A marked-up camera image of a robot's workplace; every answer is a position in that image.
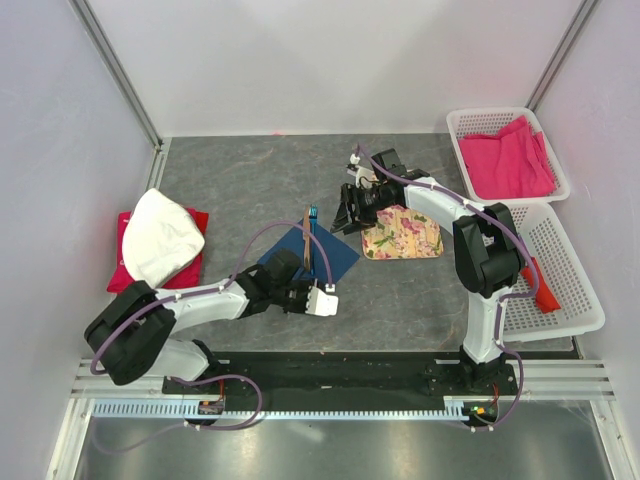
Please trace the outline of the blue paper napkin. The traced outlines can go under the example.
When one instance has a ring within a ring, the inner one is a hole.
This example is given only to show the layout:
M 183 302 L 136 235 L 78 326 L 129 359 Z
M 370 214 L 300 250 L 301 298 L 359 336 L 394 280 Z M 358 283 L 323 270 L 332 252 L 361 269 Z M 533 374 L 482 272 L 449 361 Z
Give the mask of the blue paper napkin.
M 353 267 L 358 261 L 359 254 L 319 224 L 315 225 L 313 233 L 319 240 L 321 246 L 324 248 L 324 251 L 329 260 L 333 283 L 337 284 L 338 281 L 348 272 L 348 270 Z M 265 264 L 274 253 L 281 249 L 290 250 L 294 252 L 300 259 L 303 259 L 304 240 L 302 232 L 299 229 L 291 228 L 258 260 L 258 263 Z M 312 244 L 312 255 L 314 261 L 314 276 L 305 271 L 303 268 L 300 268 L 294 278 L 316 278 L 319 282 L 327 283 L 329 280 L 328 273 L 324 264 L 323 257 L 315 244 Z

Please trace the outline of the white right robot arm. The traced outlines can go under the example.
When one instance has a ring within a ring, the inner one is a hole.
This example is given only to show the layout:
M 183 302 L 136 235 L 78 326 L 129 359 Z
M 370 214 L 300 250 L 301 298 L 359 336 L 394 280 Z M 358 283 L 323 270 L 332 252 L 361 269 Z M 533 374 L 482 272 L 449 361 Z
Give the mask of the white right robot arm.
M 503 340 L 508 300 L 521 270 L 532 263 L 509 208 L 483 206 L 442 186 L 428 173 L 409 170 L 394 149 L 369 158 L 374 180 L 340 187 L 331 231 L 351 234 L 375 226 L 378 213 L 392 206 L 414 210 L 453 237 L 454 265 L 469 294 L 467 331 L 456 367 L 460 386 L 483 392 L 506 365 Z

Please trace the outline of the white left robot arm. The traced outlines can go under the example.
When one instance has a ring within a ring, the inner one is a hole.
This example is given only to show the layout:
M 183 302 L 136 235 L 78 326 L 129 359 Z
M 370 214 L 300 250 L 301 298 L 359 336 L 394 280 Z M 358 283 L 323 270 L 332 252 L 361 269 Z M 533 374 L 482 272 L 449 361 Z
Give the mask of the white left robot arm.
M 271 306 L 286 313 L 333 313 L 334 298 L 316 279 L 299 278 L 294 252 L 280 249 L 264 264 L 200 287 L 156 290 L 130 284 L 89 324 L 84 339 L 94 353 L 91 372 L 117 386 L 157 373 L 178 376 L 198 393 L 219 382 L 213 354 L 200 340 L 181 341 L 179 331 L 216 320 L 257 315 Z

